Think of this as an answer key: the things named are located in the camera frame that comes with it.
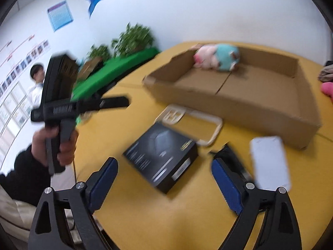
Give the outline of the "black sleeve forearm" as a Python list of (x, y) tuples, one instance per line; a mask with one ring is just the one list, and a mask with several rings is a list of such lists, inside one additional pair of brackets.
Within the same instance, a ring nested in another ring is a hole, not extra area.
[(29, 146), (17, 155), (14, 169), (1, 174), (1, 186), (11, 199), (38, 206), (44, 190), (51, 186), (51, 176), (48, 168), (33, 157)]

